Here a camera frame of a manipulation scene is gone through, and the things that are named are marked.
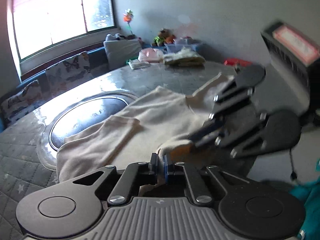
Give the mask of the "orange toy flower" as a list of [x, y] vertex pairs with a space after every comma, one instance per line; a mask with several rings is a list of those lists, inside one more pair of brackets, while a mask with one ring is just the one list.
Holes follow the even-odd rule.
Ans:
[[125, 13], [123, 14], [123, 21], [127, 24], [127, 28], [130, 31], [131, 36], [135, 37], [131, 28], [131, 22], [133, 18], [134, 18], [133, 11], [131, 9], [125, 10]]

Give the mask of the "butterfly pattern cushion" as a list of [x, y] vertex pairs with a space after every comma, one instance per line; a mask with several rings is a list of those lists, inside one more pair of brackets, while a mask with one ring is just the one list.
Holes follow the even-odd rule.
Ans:
[[53, 97], [93, 79], [86, 51], [58, 62], [47, 68], [45, 73]]
[[17, 94], [5, 99], [1, 103], [1, 111], [6, 126], [11, 126], [16, 121], [37, 109], [44, 103], [44, 96], [38, 80], [26, 85]]

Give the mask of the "red box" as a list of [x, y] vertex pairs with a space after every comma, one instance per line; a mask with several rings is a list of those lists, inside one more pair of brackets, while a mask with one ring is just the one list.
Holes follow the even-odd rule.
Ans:
[[227, 58], [225, 61], [224, 61], [224, 65], [225, 66], [241, 66], [241, 67], [246, 67], [246, 66], [249, 66], [251, 65], [252, 62], [250, 61], [245, 61], [245, 60], [242, 60], [242, 59], [238, 59], [238, 58]]

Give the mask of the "cream white garment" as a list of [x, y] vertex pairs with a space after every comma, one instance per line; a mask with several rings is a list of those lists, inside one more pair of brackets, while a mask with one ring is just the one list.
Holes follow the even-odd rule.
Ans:
[[166, 146], [185, 143], [208, 120], [214, 96], [231, 79], [218, 74], [191, 95], [158, 86], [106, 120], [67, 137], [57, 153], [59, 181], [108, 164], [126, 168], [149, 161]]

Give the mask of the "blue bench sofa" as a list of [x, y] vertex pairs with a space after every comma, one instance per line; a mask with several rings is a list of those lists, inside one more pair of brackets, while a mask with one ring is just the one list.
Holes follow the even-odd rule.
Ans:
[[83, 51], [24, 80], [1, 96], [1, 131], [49, 100], [109, 72], [103, 47]]

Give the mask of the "folded yellowish clothes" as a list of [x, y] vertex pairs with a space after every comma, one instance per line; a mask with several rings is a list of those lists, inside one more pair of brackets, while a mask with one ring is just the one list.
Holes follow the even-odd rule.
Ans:
[[200, 54], [185, 47], [176, 53], [168, 53], [163, 56], [163, 63], [170, 66], [201, 66], [205, 61]]

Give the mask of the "grey white pillow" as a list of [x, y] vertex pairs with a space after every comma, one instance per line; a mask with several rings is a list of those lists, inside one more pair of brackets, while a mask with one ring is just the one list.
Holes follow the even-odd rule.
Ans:
[[107, 34], [103, 45], [110, 70], [125, 66], [126, 61], [137, 57], [142, 50], [138, 39], [126, 40], [119, 33], [115, 35]]

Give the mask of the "plush toy pile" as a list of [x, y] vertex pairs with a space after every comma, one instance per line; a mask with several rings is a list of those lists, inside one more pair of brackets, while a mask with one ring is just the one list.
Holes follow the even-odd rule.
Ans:
[[162, 47], [166, 44], [173, 44], [176, 36], [170, 32], [168, 29], [161, 29], [158, 35], [153, 39], [153, 47]]

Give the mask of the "pink plastic bag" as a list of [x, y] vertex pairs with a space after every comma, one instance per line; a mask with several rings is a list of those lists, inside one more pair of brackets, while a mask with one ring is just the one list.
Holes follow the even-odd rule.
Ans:
[[145, 48], [139, 52], [138, 60], [140, 62], [156, 63], [163, 61], [163, 51], [155, 48]]

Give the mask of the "clear storage box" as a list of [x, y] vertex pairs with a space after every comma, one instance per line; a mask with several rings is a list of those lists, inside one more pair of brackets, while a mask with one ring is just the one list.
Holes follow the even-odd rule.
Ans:
[[190, 49], [197, 53], [200, 53], [203, 47], [203, 43], [188, 43], [183, 41], [182, 43], [172, 43], [172, 44], [165, 44], [167, 53], [178, 53], [183, 48]]

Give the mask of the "round black table inset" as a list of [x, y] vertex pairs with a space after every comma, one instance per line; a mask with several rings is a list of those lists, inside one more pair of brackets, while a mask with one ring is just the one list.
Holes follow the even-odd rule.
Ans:
[[136, 99], [137, 96], [126, 90], [115, 90], [94, 94], [68, 106], [49, 125], [50, 147], [57, 151], [65, 138], [104, 121]]

